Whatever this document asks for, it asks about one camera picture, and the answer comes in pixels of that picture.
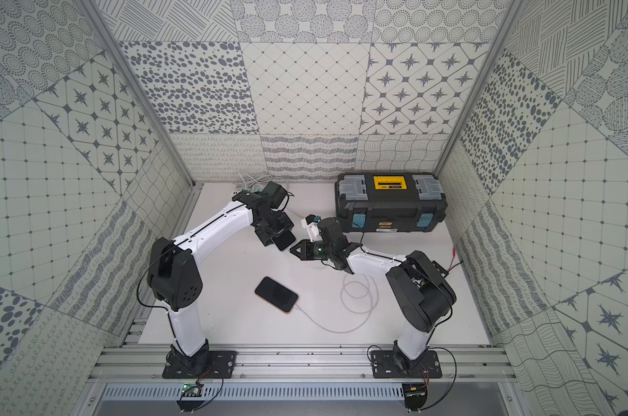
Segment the metal grate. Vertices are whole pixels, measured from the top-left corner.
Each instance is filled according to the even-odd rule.
[[[220,383],[204,383],[202,400],[217,393]],[[181,383],[109,383],[102,400],[169,401],[180,398]],[[396,400],[403,397],[400,383],[226,383],[215,400]]]

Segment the smartphone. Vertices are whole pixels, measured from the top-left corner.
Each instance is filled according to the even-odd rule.
[[[291,312],[298,300],[298,295],[267,276],[261,280],[254,293],[284,313]]]

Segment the toolbox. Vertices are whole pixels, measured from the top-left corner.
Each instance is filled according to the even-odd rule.
[[[343,232],[429,232],[446,217],[447,206],[431,173],[343,173],[335,182]]]

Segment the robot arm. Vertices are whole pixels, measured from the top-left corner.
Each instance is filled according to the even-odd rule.
[[[173,240],[160,238],[152,245],[148,285],[168,312],[174,334],[172,357],[191,376],[200,375],[209,364],[208,340],[196,305],[203,289],[198,265],[228,237],[250,225],[263,245],[274,243],[285,250],[293,244],[293,222],[277,210],[285,197],[286,190],[273,182],[261,192],[241,191],[199,227]]]
[[[350,243],[335,218],[320,220],[310,215],[302,223],[309,240],[300,241],[290,250],[300,260],[328,260],[335,269],[349,274],[388,279],[408,322],[393,346],[394,360],[403,373],[410,373],[426,352],[436,323],[457,300],[444,280],[448,272],[419,251],[391,255]]]

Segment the white table surface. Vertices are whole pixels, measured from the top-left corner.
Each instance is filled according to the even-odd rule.
[[[210,183],[203,186],[187,230],[219,212],[231,199],[235,186]],[[335,216],[333,184],[290,184],[291,198],[287,212],[293,220],[297,241],[307,237],[298,215],[316,214],[321,218]],[[360,233],[348,233],[349,241],[360,241]],[[366,233],[363,245],[391,254],[424,252],[443,267],[451,262],[452,241],[445,224],[429,233]],[[199,268],[203,291],[198,300],[203,331],[211,344],[392,344],[399,337],[404,319],[387,279],[376,279],[372,294],[379,301],[365,325],[351,333],[334,334],[318,328],[302,312],[293,308],[283,313],[254,294],[264,276],[270,276],[299,295],[297,304],[322,326],[337,331],[352,329],[366,315],[344,309],[340,290],[344,272],[323,266],[320,262],[301,262],[288,250],[280,252],[275,245],[264,247],[254,229],[242,229],[210,254]],[[347,281],[365,282],[363,276],[351,275]],[[453,317],[435,332],[432,344],[480,345],[489,339],[478,315],[468,281],[461,267],[446,279],[457,295]],[[353,295],[364,292],[350,285]],[[367,310],[368,297],[355,300],[344,296],[354,310]],[[168,320],[163,310],[152,310],[141,335],[140,344],[170,344]]]

